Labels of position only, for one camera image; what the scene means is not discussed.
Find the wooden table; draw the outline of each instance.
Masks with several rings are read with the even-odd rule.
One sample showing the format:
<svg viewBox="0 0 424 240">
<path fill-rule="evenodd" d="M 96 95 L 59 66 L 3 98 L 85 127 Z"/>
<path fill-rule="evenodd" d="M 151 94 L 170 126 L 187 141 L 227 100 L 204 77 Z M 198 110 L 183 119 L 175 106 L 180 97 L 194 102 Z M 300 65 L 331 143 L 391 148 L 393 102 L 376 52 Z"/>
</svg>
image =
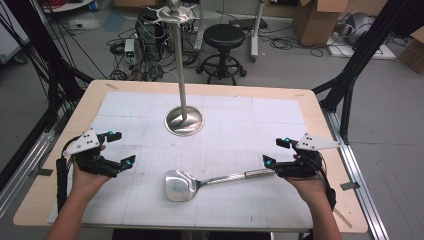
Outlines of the wooden table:
<svg viewBox="0 0 424 240">
<path fill-rule="evenodd" d="M 93 81 L 59 137 L 44 168 L 55 169 L 55 160 L 60 157 L 64 144 L 69 139 L 81 135 L 89 128 L 109 91 L 176 94 L 178 93 L 178 86 L 174 83 Z M 332 138 L 316 96 L 310 90 L 186 84 L 186 93 L 203 96 L 237 95 L 254 98 L 296 100 L 299 103 L 307 131 L 328 139 Z M 340 231 L 367 231 L 368 225 L 354 191 L 343 191 L 340 187 L 341 184 L 348 183 L 349 178 L 338 151 L 329 149 L 320 152 L 327 159 L 328 179 L 337 192 L 337 205 L 334 215 Z M 38 176 L 18 209 L 14 217 L 14 223 L 21 226 L 48 225 L 47 219 L 55 202 L 56 173 L 54 172 L 49 177 Z"/>
</svg>

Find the stool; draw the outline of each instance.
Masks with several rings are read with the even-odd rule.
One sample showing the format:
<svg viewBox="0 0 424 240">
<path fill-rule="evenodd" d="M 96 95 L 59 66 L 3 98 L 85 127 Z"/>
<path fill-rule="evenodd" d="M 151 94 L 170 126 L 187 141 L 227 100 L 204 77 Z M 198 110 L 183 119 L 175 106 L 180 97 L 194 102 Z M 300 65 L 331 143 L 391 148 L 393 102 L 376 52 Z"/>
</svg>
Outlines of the stool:
<svg viewBox="0 0 424 240">
<path fill-rule="evenodd" d="M 246 39 L 246 36 L 243 31 L 229 24 L 217 24 L 207 28 L 203 34 L 203 41 L 209 46 L 216 48 L 219 54 L 207 57 L 196 68 L 196 72 L 201 73 L 205 71 L 209 75 L 208 84 L 211 83 L 212 78 L 218 78 L 219 80 L 231 78 L 233 85 L 237 85 L 234 76 L 240 73 L 241 77 L 245 77 L 247 72 L 237 59 L 230 56 L 230 50 L 241 46 L 244 39 Z M 213 60 L 215 58 L 219 58 L 218 64 L 216 64 L 216 61 L 214 63 Z"/>
</svg>

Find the table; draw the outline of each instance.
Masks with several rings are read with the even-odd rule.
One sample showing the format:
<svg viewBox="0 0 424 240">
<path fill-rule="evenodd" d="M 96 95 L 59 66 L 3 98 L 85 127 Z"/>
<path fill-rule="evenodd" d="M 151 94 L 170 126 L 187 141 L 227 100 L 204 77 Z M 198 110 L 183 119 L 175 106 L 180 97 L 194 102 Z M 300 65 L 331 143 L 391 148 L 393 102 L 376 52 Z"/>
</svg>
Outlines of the table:
<svg viewBox="0 0 424 240">
<path fill-rule="evenodd" d="M 197 33 L 197 38 L 196 38 L 196 42 L 194 44 L 194 50 L 196 51 L 200 51 L 200 49 L 202 48 L 202 42 L 203 42 L 203 33 L 206 30 L 206 26 L 203 23 L 203 19 L 204 19 L 204 4 L 202 3 L 204 0 L 200 0 L 200 20 L 199 20 L 199 32 Z M 256 58 L 259 56 L 258 54 L 258 34 L 259 34 L 259 23 L 262 17 L 262 11 L 264 9 L 264 4 L 265 4 L 265 0 L 259 0 L 258 3 L 258 8 L 257 8 L 257 12 L 256 12 L 256 20 L 255 20 L 255 27 L 253 28 L 252 31 L 252 36 L 251 36 L 251 57 L 252 57 L 252 61 L 255 62 Z"/>
<path fill-rule="evenodd" d="M 176 94 L 178 93 L 178 86 L 173 83 L 122 82 L 110 80 L 93 81 L 84 94 L 63 133 L 59 137 L 52 153 L 44 165 L 44 168 L 55 169 L 55 160 L 60 156 L 63 145 L 72 137 L 78 136 L 88 129 L 95 118 L 104 97 L 109 91 Z M 326 121 L 323 117 L 318 101 L 313 92 L 310 90 L 186 84 L 186 92 L 188 95 L 200 96 L 246 96 L 264 99 L 276 98 L 295 100 L 300 106 L 308 132 L 331 138 L 331 133 L 326 125 Z M 346 174 L 346 170 L 344 169 L 338 151 L 330 149 L 321 151 L 321 153 L 324 158 L 327 159 L 328 178 L 331 185 L 337 192 L 338 203 L 334 214 L 340 230 L 342 232 L 367 231 L 368 226 L 361 207 L 356 199 L 355 193 L 352 190 L 343 191 L 340 187 L 341 184 L 349 182 L 349 178 Z M 52 206 L 56 201 L 55 196 L 55 173 L 50 177 L 38 176 L 18 209 L 14 217 L 14 223 L 21 226 L 48 225 L 47 219 L 49 218 Z M 132 227 L 142 228 L 146 226 L 133 225 Z M 155 225 L 154 228 L 167 228 L 167 226 L 161 226 L 159 223 Z M 199 230 L 196 226 L 180 226 L 180 228 Z M 306 231 L 305 228 L 293 228 L 287 225 L 272 229 L 258 230 Z"/>
</svg>

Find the metal spatula handle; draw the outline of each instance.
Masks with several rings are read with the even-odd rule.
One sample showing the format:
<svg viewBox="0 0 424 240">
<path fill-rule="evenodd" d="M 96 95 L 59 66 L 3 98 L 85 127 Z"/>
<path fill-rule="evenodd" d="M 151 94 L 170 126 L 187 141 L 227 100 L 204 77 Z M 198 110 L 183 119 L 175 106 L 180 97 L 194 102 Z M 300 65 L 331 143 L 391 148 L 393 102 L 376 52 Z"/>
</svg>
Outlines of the metal spatula handle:
<svg viewBox="0 0 424 240">
<path fill-rule="evenodd" d="M 247 171 L 244 173 L 236 173 L 236 174 L 231 174 L 227 176 L 206 179 L 200 182 L 200 186 L 211 185 L 211 184 L 221 183 L 221 182 L 228 182 L 228 181 L 244 179 L 244 178 L 271 176 L 271 175 L 274 175 L 274 173 L 275 172 L 271 169 L 259 169 L 259 170 Z"/>
</svg>

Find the gray floor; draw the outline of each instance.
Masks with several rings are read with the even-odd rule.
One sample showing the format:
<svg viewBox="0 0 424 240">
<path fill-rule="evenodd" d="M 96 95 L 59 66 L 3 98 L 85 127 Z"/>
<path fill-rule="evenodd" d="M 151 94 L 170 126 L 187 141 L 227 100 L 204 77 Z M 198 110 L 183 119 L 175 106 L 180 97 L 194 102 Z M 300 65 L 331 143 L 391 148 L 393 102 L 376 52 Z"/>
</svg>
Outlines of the gray floor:
<svg viewBox="0 0 424 240">
<path fill-rule="evenodd" d="M 81 13 L 78 10 L 69 14 Z M 134 14 L 116 12 L 110 6 L 97 12 L 101 27 L 75 36 L 99 68 L 109 75 L 113 70 L 113 55 L 105 44 L 117 34 L 134 26 Z M 277 30 L 287 21 L 266 19 L 269 28 Z M 275 33 L 292 35 L 292 30 Z M 396 44 L 388 47 L 399 55 L 403 50 Z M 81 71 L 103 79 L 88 58 L 70 44 L 74 60 Z M 204 46 L 201 57 L 214 50 Z M 337 76 L 348 59 L 330 57 L 323 50 L 315 57 L 306 49 L 278 50 L 269 42 L 259 42 L 259 58 L 249 58 L 250 39 L 233 52 L 248 71 L 245 78 L 238 77 L 238 85 L 275 88 L 312 89 Z M 194 69 L 185 69 L 186 82 L 204 84 L 205 75 Z M 175 82 L 165 74 L 160 81 Z M 360 75 L 352 103 L 349 139 L 368 188 L 391 239 L 422 239 L 424 235 L 424 184 L 420 165 L 424 135 L 424 77 L 409 69 L 399 60 L 372 60 Z M 46 110 L 46 97 L 30 64 L 9 63 L 0 67 L 0 169 L 12 157 L 20 143 Z M 47 228 L 19 227 L 13 224 L 20 202 L 31 186 L 29 178 L 16 200 L 0 220 L 0 239 L 41 239 Z M 344 234 L 345 239 L 372 239 L 371 234 Z M 110 239 L 110 229 L 84 228 L 80 239 Z M 276 239 L 297 239 L 295 234 L 277 234 Z"/>
</svg>

